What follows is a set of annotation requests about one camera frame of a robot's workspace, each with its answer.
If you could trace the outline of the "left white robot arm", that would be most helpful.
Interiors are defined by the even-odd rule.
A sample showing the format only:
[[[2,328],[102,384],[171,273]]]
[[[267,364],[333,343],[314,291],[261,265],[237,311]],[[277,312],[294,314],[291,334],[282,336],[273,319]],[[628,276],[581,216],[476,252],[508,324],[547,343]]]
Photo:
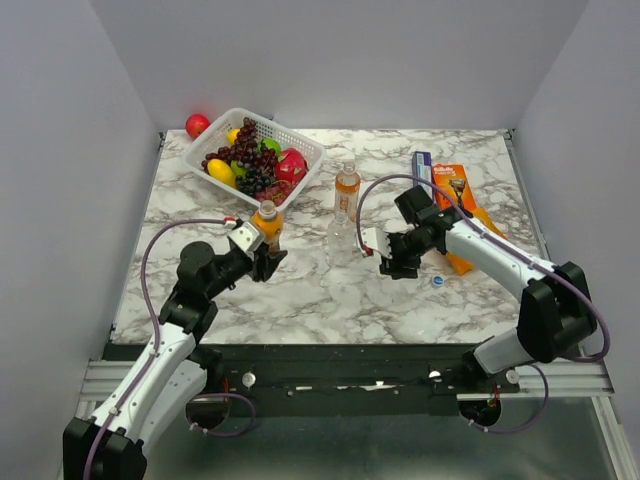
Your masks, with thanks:
[[[161,308],[152,339],[114,392],[87,419],[73,418],[63,433],[66,479],[141,479],[148,454],[172,419],[198,394],[214,393],[220,368],[193,354],[218,309],[215,297],[245,276],[271,278],[286,257],[263,234],[241,227],[217,254],[206,242],[180,253],[177,282]]]

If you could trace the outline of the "small orange juice bottle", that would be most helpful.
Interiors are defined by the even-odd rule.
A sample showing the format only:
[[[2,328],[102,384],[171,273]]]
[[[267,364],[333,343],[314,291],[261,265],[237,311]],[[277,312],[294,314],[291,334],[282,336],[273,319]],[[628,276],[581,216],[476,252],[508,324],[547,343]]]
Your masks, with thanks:
[[[259,208],[251,216],[250,222],[264,233],[264,242],[267,245],[272,242],[280,244],[284,219],[282,213],[272,201],[262,201]]]

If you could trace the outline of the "clear plastic bottle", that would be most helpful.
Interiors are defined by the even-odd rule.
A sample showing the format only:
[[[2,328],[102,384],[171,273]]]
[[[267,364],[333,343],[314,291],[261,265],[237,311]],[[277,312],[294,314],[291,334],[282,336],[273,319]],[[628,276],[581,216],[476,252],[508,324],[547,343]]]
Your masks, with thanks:
[[[328,261],[331,266],[346,265],[353,254],[354,225],[344,211],[336,211],[327,231]]]

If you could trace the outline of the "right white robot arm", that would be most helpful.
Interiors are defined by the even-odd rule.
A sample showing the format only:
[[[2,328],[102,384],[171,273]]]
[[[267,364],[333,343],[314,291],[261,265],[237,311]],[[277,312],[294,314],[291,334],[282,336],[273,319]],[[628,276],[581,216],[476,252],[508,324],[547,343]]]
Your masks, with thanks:
[[[440,209],[420,186],[399,195],[395,204],[412,228],[384,234],[382,274],[414,278],[422,256],[435,249],[468,260],[520,303],[515,327],[466,354],[459,371],[467,389],[483,391],[497,373],[515,366],[549,363],[595,332],[586,278],[577,265],[557,266],[527,254],[470,213],[456,206]]]

